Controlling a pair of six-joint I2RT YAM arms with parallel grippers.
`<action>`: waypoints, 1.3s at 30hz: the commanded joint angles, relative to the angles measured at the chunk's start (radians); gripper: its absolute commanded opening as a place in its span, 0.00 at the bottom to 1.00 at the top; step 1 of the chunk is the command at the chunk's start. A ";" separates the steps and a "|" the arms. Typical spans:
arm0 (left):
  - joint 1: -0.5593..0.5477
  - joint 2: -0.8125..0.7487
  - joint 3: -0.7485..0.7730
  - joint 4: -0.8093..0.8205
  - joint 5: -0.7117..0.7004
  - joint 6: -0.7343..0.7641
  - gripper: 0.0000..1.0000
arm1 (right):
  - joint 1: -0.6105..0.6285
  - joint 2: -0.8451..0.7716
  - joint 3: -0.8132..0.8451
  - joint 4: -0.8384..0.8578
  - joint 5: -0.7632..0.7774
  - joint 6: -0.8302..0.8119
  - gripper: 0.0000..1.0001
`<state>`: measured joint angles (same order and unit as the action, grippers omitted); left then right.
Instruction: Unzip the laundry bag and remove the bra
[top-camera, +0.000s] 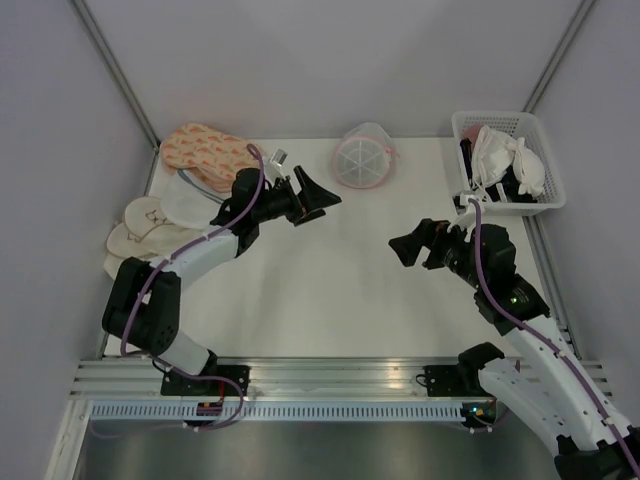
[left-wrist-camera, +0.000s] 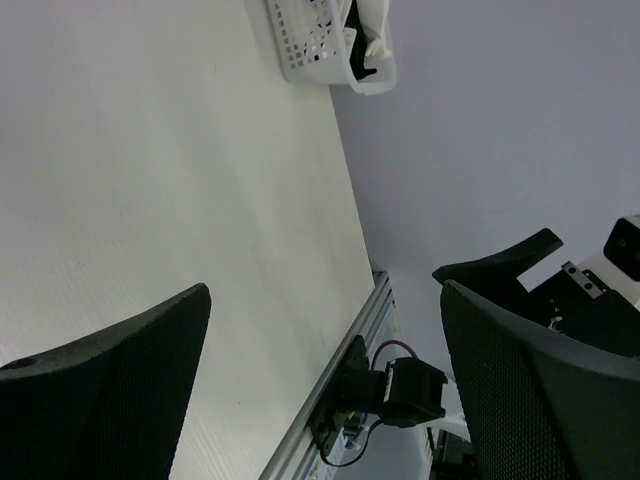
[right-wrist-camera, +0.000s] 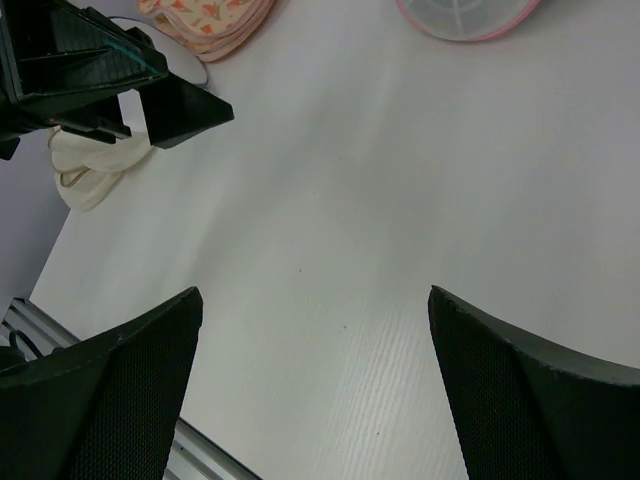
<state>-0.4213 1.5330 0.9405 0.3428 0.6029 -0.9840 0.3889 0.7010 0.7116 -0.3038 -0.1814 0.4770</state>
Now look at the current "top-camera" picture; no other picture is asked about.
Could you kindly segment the pink trimmed mesh laundry bag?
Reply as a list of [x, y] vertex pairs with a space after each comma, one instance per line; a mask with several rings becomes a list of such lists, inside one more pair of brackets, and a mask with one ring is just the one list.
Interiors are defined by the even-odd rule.
[[343, 137], [331, 166], [340, 184], [352, 189], [372, 189], [386, 181], [397, 157], [395, 143], [383, 127], [366, 122]]

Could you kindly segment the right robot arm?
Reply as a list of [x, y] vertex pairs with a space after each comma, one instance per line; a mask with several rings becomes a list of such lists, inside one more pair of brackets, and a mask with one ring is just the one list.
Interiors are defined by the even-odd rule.
[[458, 357], [456, 381], [469, 394], [503, 403], [549, 450], [563, 479], [636, 479], [639, 429], [587, 374], [567, 346], [549, 307], [516, 271], [516, 247], [493, 224], [474, 229], [424, 219], [389, 246], [410, 267], [446, 268], [474, 290], [480, 315], [526, 361], [530, 382], [495, 345], [485, 342]]

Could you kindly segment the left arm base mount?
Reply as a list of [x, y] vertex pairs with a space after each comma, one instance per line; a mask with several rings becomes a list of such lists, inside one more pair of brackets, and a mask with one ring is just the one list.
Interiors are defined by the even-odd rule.
[[[216, 374], [238, 385], [242, 394], [250, 383], [250, 367], [247, 365], [219, 365]], [[228, 382], [188, 379], [173, 371], [163, 376], [160, 394], [175, 397], [238, 397], [237, 390]]]

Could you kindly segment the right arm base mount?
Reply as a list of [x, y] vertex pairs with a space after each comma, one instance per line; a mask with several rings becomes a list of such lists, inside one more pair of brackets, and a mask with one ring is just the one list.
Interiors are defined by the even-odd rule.
[[484, 397], [487, 393], [473, 375], [458, 365], [425, 365], [424, 383], [429, 397]]

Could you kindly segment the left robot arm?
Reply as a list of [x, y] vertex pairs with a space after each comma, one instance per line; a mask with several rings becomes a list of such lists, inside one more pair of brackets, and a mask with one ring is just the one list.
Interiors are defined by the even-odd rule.
[[314, 182], [300, 166], [268, 182], [263, 168], [240, 170], [210, 225], [173, 253], [119, 267], [103, 316], [103, 330], [128, 346], [183, 375], [184, 385], [206, 396], [218, 384], [217, 356], [180, 328], [183, 291], [211, 270], [244, 254], [257, 240], [261, 224], [285, 218], [300, 226], [325, 215], [341, 198]]

